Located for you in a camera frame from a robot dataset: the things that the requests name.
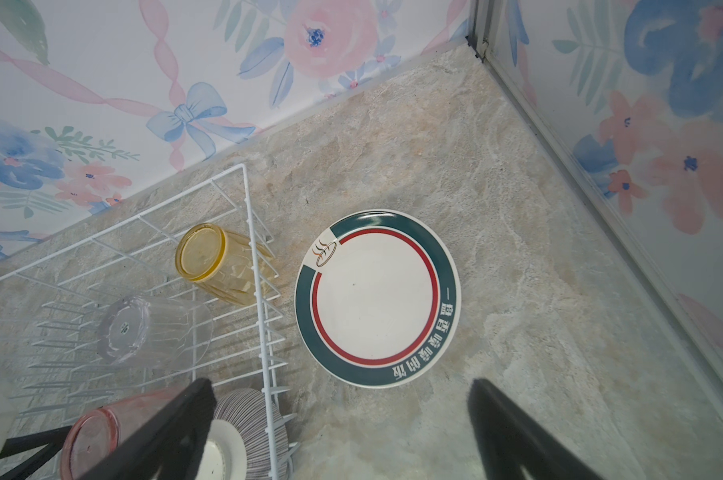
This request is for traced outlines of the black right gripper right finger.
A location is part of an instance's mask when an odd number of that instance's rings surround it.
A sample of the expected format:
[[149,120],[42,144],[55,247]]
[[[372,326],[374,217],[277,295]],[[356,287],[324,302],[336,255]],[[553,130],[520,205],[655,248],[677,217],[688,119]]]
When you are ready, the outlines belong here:
[[491,381],[473,380],[467,410],[489,479],[601,477]]

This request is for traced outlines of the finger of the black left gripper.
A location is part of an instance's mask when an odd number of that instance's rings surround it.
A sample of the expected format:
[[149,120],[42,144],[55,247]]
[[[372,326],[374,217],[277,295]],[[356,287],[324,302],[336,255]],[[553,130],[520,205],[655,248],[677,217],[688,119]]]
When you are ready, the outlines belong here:
[[62,449],[73,426],[65,426],[36,434],[10,438],[0,452],[0,460],[30,450],[37,452],[17,465],[9,472],[0,476],[0,480],[25,480],[45,466]]

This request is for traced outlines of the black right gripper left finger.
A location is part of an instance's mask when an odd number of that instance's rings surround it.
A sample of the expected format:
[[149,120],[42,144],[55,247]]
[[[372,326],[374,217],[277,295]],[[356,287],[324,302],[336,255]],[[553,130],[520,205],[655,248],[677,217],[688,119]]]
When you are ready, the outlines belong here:
[[200,378],[80,479],[194,479],[217,399]]

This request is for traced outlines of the pink plastic cup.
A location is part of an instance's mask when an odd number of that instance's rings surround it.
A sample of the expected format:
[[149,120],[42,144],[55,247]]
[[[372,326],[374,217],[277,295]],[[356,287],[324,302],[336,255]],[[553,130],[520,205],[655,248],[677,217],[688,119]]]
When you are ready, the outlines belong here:
[[167,404],[183,387],[169,387],[105,405],[83,415],[72,427],[62,449],[62,479],[80,479],[113,453]]

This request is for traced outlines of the small white bowl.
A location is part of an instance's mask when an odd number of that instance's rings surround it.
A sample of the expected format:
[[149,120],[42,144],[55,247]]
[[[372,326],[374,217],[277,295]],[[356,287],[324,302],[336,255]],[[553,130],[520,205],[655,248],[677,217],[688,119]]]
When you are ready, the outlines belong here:
[[223,397],[214,420],[197,473],[199,479],[270,479],[271,454],[277,455],[280,479],[289,479],[290,442],[286,424],[292,414],[281,414],[272,406],[274,426],[267,420],[265,395],[252,388],[240,388]]

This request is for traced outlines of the white wire dish rack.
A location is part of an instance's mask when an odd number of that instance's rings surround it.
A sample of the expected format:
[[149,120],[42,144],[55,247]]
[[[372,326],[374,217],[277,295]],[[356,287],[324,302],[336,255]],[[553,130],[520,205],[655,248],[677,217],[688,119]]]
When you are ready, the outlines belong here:
[[273,234],[237,165],[0,267],[0,478],[80,479],[193,383],[203,479],[290,479]]

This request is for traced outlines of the clear plastic cup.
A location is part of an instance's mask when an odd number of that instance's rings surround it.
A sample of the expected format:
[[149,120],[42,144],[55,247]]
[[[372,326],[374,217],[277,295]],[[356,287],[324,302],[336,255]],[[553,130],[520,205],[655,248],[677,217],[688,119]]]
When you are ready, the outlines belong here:
[[203,359],[213,330],[202,302],[130,295],[101,317],[97,352],[110,365],[182,371]]

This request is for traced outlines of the yellow plastic cup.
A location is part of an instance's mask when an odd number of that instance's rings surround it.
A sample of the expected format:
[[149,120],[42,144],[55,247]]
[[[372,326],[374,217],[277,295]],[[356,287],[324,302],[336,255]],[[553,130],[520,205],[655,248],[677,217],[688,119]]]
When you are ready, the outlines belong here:
[[256,286],[265,296],[275,295],[278,277],[271,251],[257,244],[259,269],[254,269],[251,238],[213,223],[191,228],[175,254],[177,272],[201,290],[231,304],[247,307],[257,302]]

